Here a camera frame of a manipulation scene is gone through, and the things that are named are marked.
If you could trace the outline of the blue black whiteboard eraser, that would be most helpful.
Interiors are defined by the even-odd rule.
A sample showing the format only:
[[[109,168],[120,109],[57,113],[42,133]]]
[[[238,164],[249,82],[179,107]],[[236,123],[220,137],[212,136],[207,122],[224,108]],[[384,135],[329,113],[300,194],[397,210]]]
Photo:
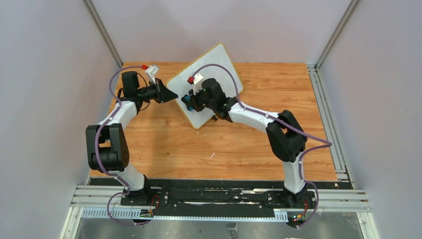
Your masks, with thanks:
[[[194,110],[195,104],[190,95],[184,95],[181,101],[186,105],[188,111]]]

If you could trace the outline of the yellow framed whiteboard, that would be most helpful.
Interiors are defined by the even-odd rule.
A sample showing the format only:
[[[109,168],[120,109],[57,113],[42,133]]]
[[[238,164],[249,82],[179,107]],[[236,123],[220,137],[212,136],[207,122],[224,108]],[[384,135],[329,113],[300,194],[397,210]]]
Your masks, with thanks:
[[[239,78],[234,64],[232,63],[226,48],[223,44],[217,44],[212,47],[206,53],[189,63],[182,70],[180,70],[175,76],[169,79],[166,84],[167,89],[178,95],[176,103],[183,112],[184,117],[189,121],[191,126],[195,129],[201,128],[206,122],[212,119],[214,115],[210,109],[204,109],[201,112],[195,110],[189,111],[181,100],[184,95],[189,93],[189,90],[193,88],[187,80],[195,73],[200,67],[207,64],[218,64],[226,68],[223,70],[220,67],[210,66],[199,71],[205,79],[215,78],[220,83],[223,92],[228,97],[235,97],[235,86],[239,92],[243,91],[243,84]]]

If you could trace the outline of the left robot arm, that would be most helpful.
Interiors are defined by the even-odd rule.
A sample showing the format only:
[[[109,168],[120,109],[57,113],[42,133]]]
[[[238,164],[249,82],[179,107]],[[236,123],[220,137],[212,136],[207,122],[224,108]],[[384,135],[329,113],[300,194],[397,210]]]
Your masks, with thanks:
[[[158,78],[141,87],[140,77],[135,71],[122,73],[122,88],[116,95],[114,109],[106,119],[86,128],[86,143],[88,164],[92,170],[114,177],[124,186],[125,196],[132,194],[148,199],[152,196],[148,178],[130,164],[124,130],[144,110],[143,104],[151,101],[166,103],[178,95],[167,89]]]

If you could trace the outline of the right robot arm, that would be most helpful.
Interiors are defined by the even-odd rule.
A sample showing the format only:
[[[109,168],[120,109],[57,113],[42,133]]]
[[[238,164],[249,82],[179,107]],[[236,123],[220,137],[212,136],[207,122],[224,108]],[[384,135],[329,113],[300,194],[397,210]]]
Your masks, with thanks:
[[[283,164],[286,194],[290,200],[301,200],[306,193],[306,184],[299,158],[308,138],[300,134],[302,128],[294,115],[288,110],[263,112],[236,97],[228,97],[214,78],[189,77],[187,82],[192,89],[182,97],[182,102],[189,111],[210,109],[214,119],[245,124],[267,135],[272,152]]]

